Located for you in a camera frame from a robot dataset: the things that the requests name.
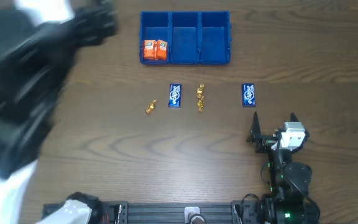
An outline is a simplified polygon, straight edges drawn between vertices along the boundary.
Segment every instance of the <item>wood grain surface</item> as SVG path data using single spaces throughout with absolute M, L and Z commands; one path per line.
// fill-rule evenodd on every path
M 320 222 L 358 222 L 358 0 L 122 0 L 116 7 L 118 35 L 78 54 L 21 223 L 76 191 L 128 202 L 268 193 L 259 175 L 267 156 L 246 143 L 254 111 L 267 134 L 297 115 L 311 137 L 293 160 L 313 170 Z M 143 10 L 230 10 L 230 64 L 140 64 Z M 255 83 L 256 108 L 241 105 L 245 82 Z M 169 83 L 182 84 L 180 109 L 168 108 Z

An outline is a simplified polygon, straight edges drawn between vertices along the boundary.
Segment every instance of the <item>wooden table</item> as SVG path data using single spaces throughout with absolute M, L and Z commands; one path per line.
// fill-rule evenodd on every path
M 310 196 L 321 223 L 358 222 L 358 0 L 125 0 L 117 10 L 118 35 L 78 55 L 21 223 L 76 191 L 128 202 L 268 193 L 259 175 L 267 156 L 246 143 L 255 111 L 266 134 L 295 112 L 311 136 L 293 160 L 313 169 Z M 140 64 L 143 10 L 230 10 L 231 63 Z M 255 83 L 256 108 L 241 105 L 245 82 Z M 178 110 L 167 105 L 170 83 L 182 84 Z

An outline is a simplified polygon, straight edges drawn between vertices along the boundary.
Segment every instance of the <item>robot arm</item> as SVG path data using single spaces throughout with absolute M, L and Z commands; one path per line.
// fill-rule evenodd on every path
M 107 1 L 75 11 L 66 0 L 15 0 L 15 6 L 0 10 L 2 224 L 19 220 L 27 183 L 52 128 L 50 117 L 76 51 L 101 44 L 115 31 Z M 92 209 L 82 203 L 72 200 L 68 206 L 81 207 L 80 217 L 89 220 Z M 65 221 L 79 223 L 75 218 Z

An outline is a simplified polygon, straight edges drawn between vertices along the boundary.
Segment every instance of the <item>blue tray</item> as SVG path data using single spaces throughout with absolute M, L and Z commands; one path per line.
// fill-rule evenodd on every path
M 230 12 L 151 12 L 140 14 L 139 58 L 143 64 L 230 62 Z M 143 40 L 168 42 L 167 60 L 143 59 Z

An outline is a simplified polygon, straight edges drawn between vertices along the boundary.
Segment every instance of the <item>orange candy packet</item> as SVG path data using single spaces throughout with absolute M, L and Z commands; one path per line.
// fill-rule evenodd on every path
M 155 59 L 156 58 L 156 41 L 155 40 L 145 40 L 143 41 L 143 58 L 146 59 Z
M 168 43 L 163 40 L 157 41 L 157 59 L 167 60 L 168 55 Z

